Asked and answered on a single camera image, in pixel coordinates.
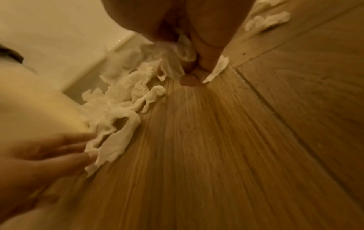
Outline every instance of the skin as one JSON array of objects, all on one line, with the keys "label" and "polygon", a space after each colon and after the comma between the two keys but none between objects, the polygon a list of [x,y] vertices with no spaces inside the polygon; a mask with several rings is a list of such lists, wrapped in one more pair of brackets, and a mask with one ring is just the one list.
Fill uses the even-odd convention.
[{"label": "skin", "polygon": [[55,204],[59,196],[40,189],[92,164],[96,153],[84,153],[95,134],[54,135],[0,147],[0,223],[28,211]]},{"label": "skin", "polygon": [[102,0],[106,12],[122,27],[151,41],[176,42],[174,28],[192,40],[197,63],[185,64],[184,86],[199,86],[216,66],[224,48],[255,0]]}]

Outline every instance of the dark fabric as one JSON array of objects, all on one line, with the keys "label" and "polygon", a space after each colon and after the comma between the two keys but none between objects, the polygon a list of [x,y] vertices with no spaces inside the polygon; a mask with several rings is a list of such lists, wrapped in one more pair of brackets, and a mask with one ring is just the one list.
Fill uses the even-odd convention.
[{"label": "dark fabric", "polygon": [[0,44],[0,56],[8,56],[20,63],[23,63],[23,60],[24,60],[23,56],[20,55],[18,52],[13,51],[13,50],[3,46],[2,44]]}]

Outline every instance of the wood grain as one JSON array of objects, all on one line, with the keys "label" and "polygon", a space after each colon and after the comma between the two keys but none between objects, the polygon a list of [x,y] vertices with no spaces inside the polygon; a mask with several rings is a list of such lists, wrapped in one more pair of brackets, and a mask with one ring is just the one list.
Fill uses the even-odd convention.
[{"label": "wood grain", "polygon": [[231,67],[206,87],[167,87],[122,157],[52,185],[57,206],[1,230],[363,229],[362,210]]},{"label": "wood grain", "polygon": [[290,0],[262,15],[291,13],[291,21],[273,30],[256,35],[254,31],[245,32],[241,27],[224,54],[229,56],[230,64],[237,68],[293,38],[296,38],[324,22],[346,12],[362,3],[362,0]]},{"label": "wood grain", "polygon": [[364,204],[364,6],[238,70]]}]

